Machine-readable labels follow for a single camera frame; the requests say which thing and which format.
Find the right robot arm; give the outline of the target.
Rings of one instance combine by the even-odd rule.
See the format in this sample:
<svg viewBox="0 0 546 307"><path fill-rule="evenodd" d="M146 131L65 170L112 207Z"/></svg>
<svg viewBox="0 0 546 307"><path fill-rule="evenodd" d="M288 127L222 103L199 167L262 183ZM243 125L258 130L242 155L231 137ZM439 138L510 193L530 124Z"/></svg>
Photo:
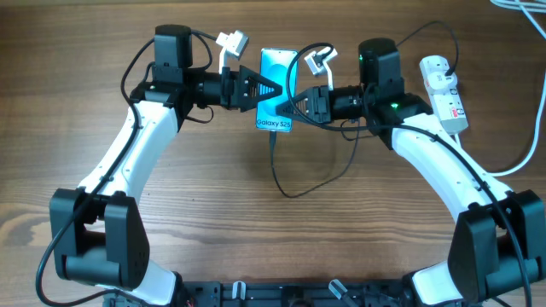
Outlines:
<svg viewBox="0 0 546 307"><path fill-rule="evenodd" d="M358 57L359 85L289 95L276 113L324 130L335 130L336 120L365 119L366 130L411 163L450 211L456 227L447 259L407 274L394 299L402 306L469 306L529 292L545 277L542 200L487 173L431 106L405 91L394 41L363 41Z"/></svg>

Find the turquoise screen smartphone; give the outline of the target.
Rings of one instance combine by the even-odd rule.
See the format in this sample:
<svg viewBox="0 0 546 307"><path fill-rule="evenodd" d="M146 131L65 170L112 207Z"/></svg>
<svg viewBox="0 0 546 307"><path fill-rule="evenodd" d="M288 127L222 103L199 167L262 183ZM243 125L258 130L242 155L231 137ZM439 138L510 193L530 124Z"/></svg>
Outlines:
<svg viewBox="0 0 546 307"><path fill-rule="evenodd" d="M275 132L290 132L292 130L292 120L277 115L276 107L288 100L286 76L288 66L296 55L297 51L293 49L261 49L260 74L279 84L282 87L282 93L258 104L255 122L257 129Z"/></svg>

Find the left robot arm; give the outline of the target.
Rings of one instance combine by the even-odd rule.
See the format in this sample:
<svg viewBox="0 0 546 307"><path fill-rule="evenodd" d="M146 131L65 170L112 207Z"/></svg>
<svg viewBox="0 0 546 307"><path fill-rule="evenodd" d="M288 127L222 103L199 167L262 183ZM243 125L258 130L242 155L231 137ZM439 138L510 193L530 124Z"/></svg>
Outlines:
<svg viewBox="0 0 546 307"><path fill-rule="evenodd" d="M278 83L247 67L196 67L194 39L209 37L188 26L156 27L149 41L154 60L138 86L124 93L128 113L113 144L76 188L56 190L49 203L52 240L44 261L53 261L63 280L98 287L109 305L194 304L182 277L150 257L138 211L143 188L194 107L245 112L282 93Z"/></svg>

